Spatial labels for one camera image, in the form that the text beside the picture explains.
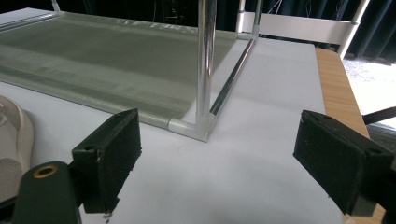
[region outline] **corner connector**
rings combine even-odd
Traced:
[[[171,119],[168,124],[168,130],[199,141],[207,142],[209,140],[209,135],[216,124],[216,120],[216,116],[211,113],[207,117],[197,116],[195,124],[180,119]]]

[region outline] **metal rod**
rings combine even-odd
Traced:
[[[356,34],[356,31],[358,30],[358,27],[361,24],[361,17],[363,16],[364,11],[366,10],[369,3],[370,0],[361,0],[361,3],[359,4],[355,16],[350,22],[352,24],[352,27],[349,28],[349,30],[346,32],[346,38],[343,41],[343,43],[340,45],[340,48],[338,48],[337,50],[338,54],[340,54],[341,59],[344,59],[344,56],[347,53],[347,49],[349,48],[349,45],[352,42],[352,38]]]
[[[220,112],[220,110],[223,106],[223,103],[227,99],[229,91],[233,87],[233,84],[235,83],[236,79],[238,78],[238,75],[241,73],[242,68],[244,67],[244,65],[248,59],[248,55],[250,54],[251,50],[253,49],[253,46],[255,43],[256,43],[256,40],[250,39],[250,41],[247,44],[247,47],[245,48],[244,52],[242,53],[242,56],[239,58],[239,61],[236,63],[235,68],[233,69],[230,76],[228,77],[226,83],[224,84],[224,87],[221,89],[221,92],[219,93],[218,98],[216,98],[215,103],[210,108],[210,113],[214,114],[215,116]]]
[[[52,0],[52,7],[53,7],[53,10],[56,11],[56,12],[61,11],[61,9],[59,8],[59,5],[56,2],[56,0]]]
[[[210,108],[210,88],[216,29],[216,0],[199,1],[198,18],[198,88],[197,117],[207,117]]]
[[[256,13],[254,14],[254,24],[251,33],[256,37],[259,36],[260,31],[260,18],[262,17],[262,6],[264,5],[263,1],[264,0],[257,0]]]
[[[237,15],[237,19],[236,19],[236,32],[237,33],[242,33],[242,28],[244,25],[245,2],[246,2],[245,0],[239,1],[238,15]]]
[[[30,25],[30,24],[37,23],[37,22],[40,22],[40,21],[51,20],[51,19],[54,19],[54,18],[57,18],[57,17],[58,16],[52,12],[52,13],[49,13],[49,14],[46,14],[46,15],[37,16],[37,17],[33,17],[33,18],[28,18],[28,19],[25,19],[25,20],[9,22],[9,23],[6,23],[4,25],[0,25],[0,32],[11,30],[11,29],[15,29],[15,28],[19,28],[19,27],[22,27],[22,26],[25,26],[25,25]]]

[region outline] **white table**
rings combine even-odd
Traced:
[[[0,94],[34,124],[33,165],[70,162],[71,149],[111,116],[4,82]],[[324,113],[314,47],[259,40],[208,143],[141,124],[143,153],[111,221],[341,223],[336,205],[292,157],[303,109]],[[83,212],[82,219],[104,222]]]

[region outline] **wooden board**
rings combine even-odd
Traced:
[[[316,52],[327,115],[340,120],[358,133],[369,137],[340,56],[326,49],[316,49]],[[377,224],[381,223],[384,214],[384,208],[378,205],[372,217],[344,216],[344,221],[348,224]]]

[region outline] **metal stand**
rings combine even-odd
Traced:
[[[179,119],[172,119],[169,122],[169,131],[180,133],[200,141],[207,142],[209,135],[215,126],[217,116],[224,102],[226,101],[233,84],[242,71],[248,56],[253,49],[254,44],[259,36],[260,16],[262,11],[262,1],[257,2],[256,17],[251,35],[241,34],[241,39],[249,40],[242,56],[239,58],[232,73],[227,79],[224,87],[210,107],[210,86],[213,67],[213,41],[216,30],[216,0],[199,1],[199,22],[198,22],[198,92],[197,92],[197,109],[195,124],[188,123]]]

